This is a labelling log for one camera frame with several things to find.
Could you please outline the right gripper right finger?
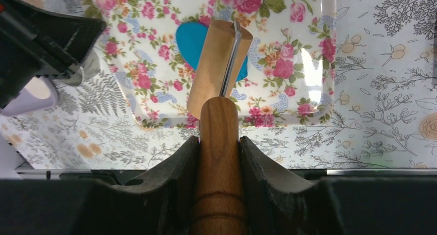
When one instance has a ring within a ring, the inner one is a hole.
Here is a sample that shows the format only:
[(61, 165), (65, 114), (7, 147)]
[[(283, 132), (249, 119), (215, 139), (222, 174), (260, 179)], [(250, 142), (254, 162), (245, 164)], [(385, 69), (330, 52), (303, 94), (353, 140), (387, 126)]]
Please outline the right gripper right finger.
[(240, 139), (252, 234), (436, 234), (436, 171), (290, 171)]

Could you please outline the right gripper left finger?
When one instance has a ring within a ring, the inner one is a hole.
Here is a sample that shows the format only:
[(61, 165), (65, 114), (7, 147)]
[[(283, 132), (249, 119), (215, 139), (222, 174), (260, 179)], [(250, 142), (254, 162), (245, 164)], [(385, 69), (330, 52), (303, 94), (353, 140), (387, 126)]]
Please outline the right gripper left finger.
[(127, 181), (2, 180), (1, 234), (176, 234), (188, 225), (198, 137)]

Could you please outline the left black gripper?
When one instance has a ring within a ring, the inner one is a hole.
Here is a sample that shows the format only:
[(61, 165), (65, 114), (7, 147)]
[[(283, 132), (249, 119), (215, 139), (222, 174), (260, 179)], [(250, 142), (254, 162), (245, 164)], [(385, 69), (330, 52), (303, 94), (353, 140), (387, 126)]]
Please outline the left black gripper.
[(99, 19), (1, 0), (1, 108), (33, 77), (70, 79), (105, 28)]

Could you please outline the wooden rolling pin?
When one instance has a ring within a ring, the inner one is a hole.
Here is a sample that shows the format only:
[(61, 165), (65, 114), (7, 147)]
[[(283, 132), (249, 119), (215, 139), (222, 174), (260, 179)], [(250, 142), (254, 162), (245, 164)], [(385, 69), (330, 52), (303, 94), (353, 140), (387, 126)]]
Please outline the wooden rolling pin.
[(229, 99), (252, 35), (238, 22), (212, 20), (187, 109), (199, 121), (199, 159), (189, 234), (249, 234), (239, 156), (238, 111)]

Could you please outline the floral cutting board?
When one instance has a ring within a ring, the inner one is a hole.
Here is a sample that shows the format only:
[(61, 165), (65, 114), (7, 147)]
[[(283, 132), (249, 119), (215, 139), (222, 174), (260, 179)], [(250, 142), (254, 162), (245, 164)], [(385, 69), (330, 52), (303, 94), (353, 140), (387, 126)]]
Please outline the floral cutting board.
[(81, 0), (85, 16), (107, 23), (97, 43), (145, 128), (195, 128), (187, 109), (195, 70), (176, 31), (187, 22), (239, 22), (253, 35), (248, 75), (229, 98), (241, 126), (327, 121), (335, 78), (337, 0)]

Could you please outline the blue dough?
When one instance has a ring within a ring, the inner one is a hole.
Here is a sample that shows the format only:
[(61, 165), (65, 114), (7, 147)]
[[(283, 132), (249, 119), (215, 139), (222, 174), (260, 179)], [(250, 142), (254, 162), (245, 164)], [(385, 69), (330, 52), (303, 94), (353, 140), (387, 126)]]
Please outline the blue dough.
[(228, 62), (233, 60), (229, 84), (248, 75), (247, 52), (253, 36), (239, 22), (213, 20), (209, 26), (187, 22), (176, 31), (183, 59), (195, 70), (195, 82), (220, 86)]

